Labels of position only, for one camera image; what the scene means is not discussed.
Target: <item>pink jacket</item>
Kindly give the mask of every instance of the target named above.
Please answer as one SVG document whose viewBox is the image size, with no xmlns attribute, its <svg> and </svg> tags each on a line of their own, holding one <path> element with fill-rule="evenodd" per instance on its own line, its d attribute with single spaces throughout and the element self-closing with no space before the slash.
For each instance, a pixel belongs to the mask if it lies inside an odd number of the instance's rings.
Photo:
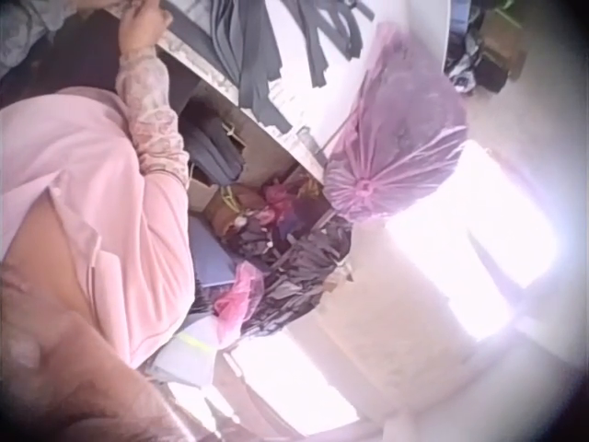
<svg viewBox="0 0 589 442">
<path fill-rule="evenodd" d="M 152 49 L 121 61 L 121 99 L 76 88 L 0 111 L 0 258 L 48 191 L 100 331 L 133 367 L 171 337 L 194 296 L 187 155 L 167 87 Z"/>
</svg>

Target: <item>pink bag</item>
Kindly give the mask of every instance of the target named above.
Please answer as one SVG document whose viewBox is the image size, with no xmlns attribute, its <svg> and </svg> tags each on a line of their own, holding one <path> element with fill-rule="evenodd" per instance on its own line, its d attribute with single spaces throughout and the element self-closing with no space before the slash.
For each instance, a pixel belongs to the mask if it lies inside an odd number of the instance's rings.
<svg viewBox="0 0 589 442">
<path fill-rule="evenodd" d="M 350 221 L 393 215 L 434 192 L 467 139 L 461 98 L 423 45 L 390 23 L 376 41 L 325 174 L 326 197 Z"/>
<path fill-rule="evenodd" d="M 254 292 L 260 291 L 259 284 L 263 284 L 262 273 L 255 266 L 244 261 L 237 266 L 236 281 L 233 286 L 214 302 L 221 348 L 227 347 L 239 338 L 241 324 L 251 316 L 252 310 L 260 301 L 257 298 L 250 299 Z"/>
</svg>

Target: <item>pile of fabric scraps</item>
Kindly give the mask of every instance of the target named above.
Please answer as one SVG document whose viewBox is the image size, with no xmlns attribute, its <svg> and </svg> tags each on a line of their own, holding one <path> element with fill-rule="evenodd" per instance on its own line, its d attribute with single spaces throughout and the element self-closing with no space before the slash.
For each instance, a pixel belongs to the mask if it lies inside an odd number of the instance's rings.
<svg viewBox="0 0 589 442">
<path fill-rule="evenodd" d="M 301 237 L 266 278 L 264 296 L 244 322 L 242 336 L 274 334 L 313 310 L 324 281 L 350 251 L 351 233 L 352 225 L 335 217 Z"/>
<path fill-rule="evenodd" d="M 272 266 L 290 249 L 291 237 L 302 235 L 325 213 L 327 202 L 319 198 L 318 183 L 309 177 L 288 184 L 274 182 L 262 192 L 265 207 L 249 213 L 242 210 L 239 223 L 222 239 L 235 254 L 256 265 Z"/>
<path fill-rule="evenodd" d="M 480 60 L 480 39 L 476 32 L 469 31 L 463 38 L 450 34 L 445 74 L 457 92 L 469 94 L 477 85 L 475 68 Z"/>
</svg>

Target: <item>woman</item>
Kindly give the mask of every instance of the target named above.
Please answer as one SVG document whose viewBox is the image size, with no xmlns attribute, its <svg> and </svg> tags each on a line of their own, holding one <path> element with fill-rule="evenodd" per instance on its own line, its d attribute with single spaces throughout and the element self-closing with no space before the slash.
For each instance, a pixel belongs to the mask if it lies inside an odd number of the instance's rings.
<svg viewBox="0 0 589 442">
<path fill-rule="evenodd" d="M 131 367 L 194 294 L 187 154 L 155 45 L 158 0 L 121 19 L 118 96 L 75 87 L 0 111 L 2 258 L 92 324 Z"/>
<path fill-rule="evenodd" d="M 207 434 L 191 434 L 79 315 L 2 266 L 0 304 L 0 440 L 191 442 Z"/>
</svg>

